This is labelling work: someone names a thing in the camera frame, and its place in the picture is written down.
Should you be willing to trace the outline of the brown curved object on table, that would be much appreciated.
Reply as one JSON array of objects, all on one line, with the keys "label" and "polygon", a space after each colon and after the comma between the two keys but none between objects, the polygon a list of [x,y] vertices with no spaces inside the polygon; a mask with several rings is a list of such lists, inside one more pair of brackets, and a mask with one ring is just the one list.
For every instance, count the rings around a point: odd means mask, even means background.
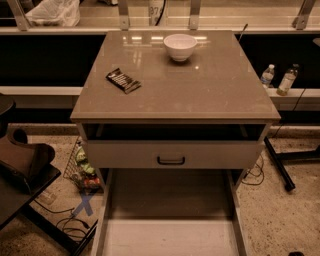
[{"label": "brown curved object on table", "polygon": [[55,150],[45,143],[28,143],[22,129],[9,131],[0,138],[1,171],[16,182],[28,185],[55,158]]}]

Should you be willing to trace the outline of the black snack bar packet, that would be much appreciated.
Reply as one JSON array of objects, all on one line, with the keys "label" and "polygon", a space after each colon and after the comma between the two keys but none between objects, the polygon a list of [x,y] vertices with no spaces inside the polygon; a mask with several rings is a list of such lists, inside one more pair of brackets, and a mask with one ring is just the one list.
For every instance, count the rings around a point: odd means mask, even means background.
[{"label": "black snack bar packet", "polygon": [[134,80],[127,74],[123,73],[120,68],[117,68],[106,75],[106,79],[121,89],[125,94],[129,94],[141,87],[141,82]]}]

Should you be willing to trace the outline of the white ceramic bowl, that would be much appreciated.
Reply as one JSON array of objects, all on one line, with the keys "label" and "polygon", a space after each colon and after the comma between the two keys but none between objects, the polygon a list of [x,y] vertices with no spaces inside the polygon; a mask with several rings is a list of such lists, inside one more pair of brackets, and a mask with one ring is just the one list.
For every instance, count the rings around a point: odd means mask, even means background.
[{"label": "white ceramic bowl", "polygon": [[172,34],[163,40],[168,55],[178,62],[187,60],[194,52],[197,40],[187,34]]}]

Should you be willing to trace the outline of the white plastic bag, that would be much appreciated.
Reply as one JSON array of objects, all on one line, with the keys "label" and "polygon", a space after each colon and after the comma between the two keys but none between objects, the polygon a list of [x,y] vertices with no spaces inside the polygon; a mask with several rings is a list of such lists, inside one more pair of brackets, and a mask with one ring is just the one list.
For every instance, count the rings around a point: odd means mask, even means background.
[{"label": "white plastic bag", "polygon": [[73,27],[80,21],[80,0],[42,0],[26,13],[33,26]]}]

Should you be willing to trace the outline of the clear bottle with yellow liquid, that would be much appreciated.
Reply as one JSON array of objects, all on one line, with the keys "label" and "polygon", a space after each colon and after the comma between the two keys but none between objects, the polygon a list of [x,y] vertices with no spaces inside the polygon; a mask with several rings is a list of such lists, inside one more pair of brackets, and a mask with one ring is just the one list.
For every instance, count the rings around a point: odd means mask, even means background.
[{"label": "clear bottle with yellow liquid", "polygon": [[299,65],[293,64],[284,74],[281,83],[277,88],[277,94],[280,96],[286,96],[289,89],[292,87],[295,79],[297,78],[299,71]]}]

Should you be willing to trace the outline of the grey drawer cabinet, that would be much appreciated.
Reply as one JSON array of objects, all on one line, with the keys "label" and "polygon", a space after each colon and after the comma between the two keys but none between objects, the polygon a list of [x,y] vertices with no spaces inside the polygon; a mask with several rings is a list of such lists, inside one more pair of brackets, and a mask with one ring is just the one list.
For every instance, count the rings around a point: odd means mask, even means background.
[{"label": "grey drawer cabinet", "polygon": [[[108,141],[262,142],[280,118],[235,35],[196,31],[184,62],[172,60],[164,31],[106,35],[71,115],[84,143]],[[125,94],[106,79],[121,71],[141,87]],[[248,169],[226,169],[239,185]]]}]

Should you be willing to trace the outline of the black metal stand leg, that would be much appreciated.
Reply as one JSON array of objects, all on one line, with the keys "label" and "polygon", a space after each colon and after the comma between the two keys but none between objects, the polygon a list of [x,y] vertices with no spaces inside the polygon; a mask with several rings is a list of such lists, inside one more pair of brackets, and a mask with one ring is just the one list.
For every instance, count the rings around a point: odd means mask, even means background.
[{"label": "black metal stand leg", "polygon": [[291,192],[296,188],[296,186],[293,180],[291,179],[289,173],[285,169],[283,163],[285,161],[312,160],[320,158],[320,145],[316,149],[310,151],[277,153],[267,137],[264,138],[264,143],[273,163],[275,164],[280,176],[282,177],[282,180],[284,182],[284,188],[287,192]]}]

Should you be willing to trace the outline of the open bottom drawer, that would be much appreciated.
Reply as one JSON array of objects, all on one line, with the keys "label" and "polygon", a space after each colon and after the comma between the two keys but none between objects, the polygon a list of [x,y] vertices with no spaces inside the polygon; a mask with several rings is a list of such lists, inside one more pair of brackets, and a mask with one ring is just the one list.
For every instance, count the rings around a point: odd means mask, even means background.
[{"label": "open bottom drawer", "polygon": [[249,256],[231,172],[111,169],[90,256]]}]

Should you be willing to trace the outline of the clear water bottle blue label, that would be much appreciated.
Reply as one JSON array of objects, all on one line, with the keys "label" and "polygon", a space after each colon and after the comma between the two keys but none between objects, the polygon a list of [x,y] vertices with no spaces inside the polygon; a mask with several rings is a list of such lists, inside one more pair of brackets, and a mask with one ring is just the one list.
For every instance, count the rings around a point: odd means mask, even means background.
[{"label": "clear water bottle blue label", "polygon": [[261,83],[265,88],[269,87],[269,85],[274,77],[274,68],[275,68],[275,65],[270,64],[260,77]]}]

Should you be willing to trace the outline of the black side table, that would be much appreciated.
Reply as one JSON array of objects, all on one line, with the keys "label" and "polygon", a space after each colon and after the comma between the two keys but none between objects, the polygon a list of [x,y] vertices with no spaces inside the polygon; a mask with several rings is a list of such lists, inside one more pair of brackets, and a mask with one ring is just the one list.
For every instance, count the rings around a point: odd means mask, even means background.
[{"label": "black side table", "polygon": [[[12,97],[0,94],[0,138],[11,131],[8,130],[8,123],[10,115],[14,112],[15,108],[16,103]],[[81,252],[95,235],[97,223],[89,227],[83,222],[87,231],[76,241],[70,234],[60,230],[30,206],[30,203],[61,175],[61,172],[50,163],[30,185],[8,178],[1,171],[1,167],[0,174],[0,229],[3,229],[21,213],[66,249],[70,256],[80,256]]]}]

